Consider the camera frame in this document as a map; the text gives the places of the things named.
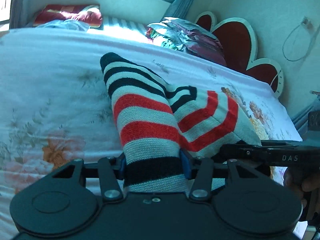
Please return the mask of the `person's right hand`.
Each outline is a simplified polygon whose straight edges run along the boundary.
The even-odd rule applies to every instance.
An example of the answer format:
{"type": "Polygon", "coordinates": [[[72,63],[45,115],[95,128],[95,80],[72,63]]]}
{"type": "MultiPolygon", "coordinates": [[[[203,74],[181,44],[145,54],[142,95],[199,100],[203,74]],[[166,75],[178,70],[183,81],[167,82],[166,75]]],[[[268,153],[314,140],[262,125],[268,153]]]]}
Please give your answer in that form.
{"type": "Polygon", "coordinates": [[[295,172],[291,168],[287,168],[284,173],[284,186],[290,189],[301,201],[303,207],[309,203],[305,199],[304,193],[317,191],[319,193],[319,172],[306,177],[302,182],[296,183],[294,178],[295,172]]]}

